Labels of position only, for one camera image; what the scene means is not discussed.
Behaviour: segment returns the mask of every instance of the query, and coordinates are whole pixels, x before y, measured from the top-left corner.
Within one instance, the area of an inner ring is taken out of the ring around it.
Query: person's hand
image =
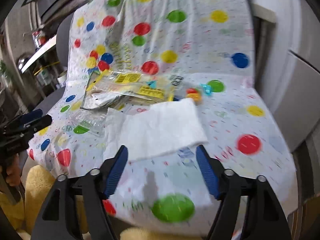
[[[10,186],[18,186],[20,184],[20,168],[19,168],[19,157],[15,155],[12,164],[7,167],[8,176],[5,179],[5,182]]]

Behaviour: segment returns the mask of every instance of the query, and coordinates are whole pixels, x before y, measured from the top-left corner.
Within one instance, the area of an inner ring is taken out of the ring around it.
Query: yellow plush blanket
[[[21,199],[17,205],[13,206],[10,204],[6,195],[0,193],[0,206],[23,240],[30,240],[36,217],[54,181],[55,178],[46,169],[38,165],[31,168],[28,173],[25,202]],[[85,234],[84,239],[89,240],[91,238],[88,233],[88,226],[81,198],[77,198],[77,212],[81,232]],[[199,237],[186,238],[185,236],[159,234],[142,228],[126,229],[120,236],[121,240],[201,240]]]

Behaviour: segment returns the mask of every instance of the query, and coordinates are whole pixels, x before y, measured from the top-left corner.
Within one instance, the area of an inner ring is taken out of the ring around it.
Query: polka dot tablecloth
[[[94,0],[79,8],[70,29],[65,94],[49,112],[52,125],[35,135],[28,150],[54,176],[84,175],[115,155],[106,150],[108,134],[69,119],[81,106],[89,75],[109,69],[176,73],[190,88],[209,84],[213,93],[203,93],[197,107],[209,155],[241,176],[265,175],[286,215],[297,208],[292,157],[252,88],[254,40],[246,0]],[[122,107],[127,114],[148,110]],[[241,203],[236,230],[243,224]],[[195,149],[185,148],[127,163],[115,194],[103,205],[140,227],[206,235],[219,202],[208,193]]]

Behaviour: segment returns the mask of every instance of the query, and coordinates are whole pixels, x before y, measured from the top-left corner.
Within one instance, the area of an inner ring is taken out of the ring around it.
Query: black handle
[[[99,169],[93,169],[81,179],[89,232],[92,240],[117,240],[96,189],[96,182],[101,179],[101,176]]]
[[[225,170],[228,171],[231,175],[222,174],[228,183],[228,191],[222,198],[207,240],[230,240],[236,226],[241,198],[240,177],[233,170]]]
[[[240,239],[291,239],[282,207],[264,176],[257,177],[256,192],[248,198],[247,213]]]
[[[70,193],[69,179],[60,175],[45,198],[31,240],[81,240],[75,196]]]
[[[2,208],[0,207],[0,236],[1,239],[22,240],[16,230],[13,228]]]

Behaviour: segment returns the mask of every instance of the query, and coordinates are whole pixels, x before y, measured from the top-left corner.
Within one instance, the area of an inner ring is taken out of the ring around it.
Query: metal screw
[[[258,176],[258,181],[260,181],[260,182],[266,182],[267,179],[266,179],[265,176],[259,175],[259,176]]]
[[[64,181],[67,178],[66,175],[62,174],[58,177],[58,181]]]
[[[90,175],[92,175],[92,176],[98,175],[99,173],[100,173],[99,169],[93,169],[90,171]]]
[[[235,172],[231,169],[226,169],[224,171],[224,174],[226,174],[227,176],[232,176],[233,174],[235,174]]]

